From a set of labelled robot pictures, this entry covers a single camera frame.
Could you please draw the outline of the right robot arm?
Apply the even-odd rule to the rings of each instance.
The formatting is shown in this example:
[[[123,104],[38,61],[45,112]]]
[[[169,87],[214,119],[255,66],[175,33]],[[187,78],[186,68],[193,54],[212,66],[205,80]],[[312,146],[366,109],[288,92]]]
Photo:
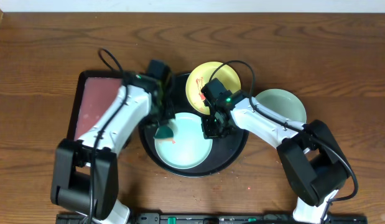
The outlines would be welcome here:
[[[288,183],[298,196],[292,218],[325,223],[329,206],[354,172],[328,126],[315,120],[293,121],[260,104],[244,91],[202,89],[210,114],[203,120],[208,138],[243,129],[274,147]]]

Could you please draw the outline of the light blue plate front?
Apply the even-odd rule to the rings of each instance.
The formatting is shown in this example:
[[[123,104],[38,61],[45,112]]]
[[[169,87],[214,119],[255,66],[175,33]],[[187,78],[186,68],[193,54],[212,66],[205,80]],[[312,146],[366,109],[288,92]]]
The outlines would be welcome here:
[[[173,137],[154,140],[156,153],[165,164],[175,169],[190,169],[208,157],[213,141],[203,137],[201,117],[177,113],[168,127]]]

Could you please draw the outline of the green yellow sponge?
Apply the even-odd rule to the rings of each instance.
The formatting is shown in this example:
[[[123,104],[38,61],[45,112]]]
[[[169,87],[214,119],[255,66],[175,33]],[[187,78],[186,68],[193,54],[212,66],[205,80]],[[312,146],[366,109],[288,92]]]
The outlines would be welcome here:
[[[154,135],[154,139],[171,139],[174,137],[173,130],[168,125],[160,125]]]

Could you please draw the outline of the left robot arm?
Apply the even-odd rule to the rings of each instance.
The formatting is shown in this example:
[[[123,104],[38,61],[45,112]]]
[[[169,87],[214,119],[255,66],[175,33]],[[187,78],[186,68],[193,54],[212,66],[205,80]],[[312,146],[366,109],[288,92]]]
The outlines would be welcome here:
[[[143,119],[161,119],[165,92],[159,78],[140,74],[125,78],[90,130],[57,146],[51,202],[84,215],[85,223],[127,223],[130,209],[117,198],[118,156]]]

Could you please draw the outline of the yellow plate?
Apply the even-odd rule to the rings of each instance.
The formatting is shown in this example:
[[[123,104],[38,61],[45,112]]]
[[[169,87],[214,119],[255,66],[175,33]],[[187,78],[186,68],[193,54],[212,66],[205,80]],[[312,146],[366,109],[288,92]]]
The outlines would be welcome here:
[[[210,109],[205,106],[205,96],[201,89],[209,82],[213,72],[222,65],[221,62],[206,62],[196,67],[188,76],[185,92],[188,102],[199,113],[209,115]],[[241,89],[241,82],[238,74],[229,65],[221,67],[213,78],[219,79],[227,90],[232,93]]]

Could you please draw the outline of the light blue plate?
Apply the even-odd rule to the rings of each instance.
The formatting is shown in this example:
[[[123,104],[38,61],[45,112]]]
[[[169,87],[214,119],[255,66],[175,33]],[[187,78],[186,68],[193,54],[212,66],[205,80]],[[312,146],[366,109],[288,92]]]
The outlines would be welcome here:
[[[302,123],[307,122],[303,103],[291,92],[282,89],[268,89],[255,96],[257,101],[274,112]]]
[[[177,113],[168,127],[173,137],[154,140],[156,153],[165,164],[175,169],[190,169],[208,157],[213,141],[203,137],[201,117]]]

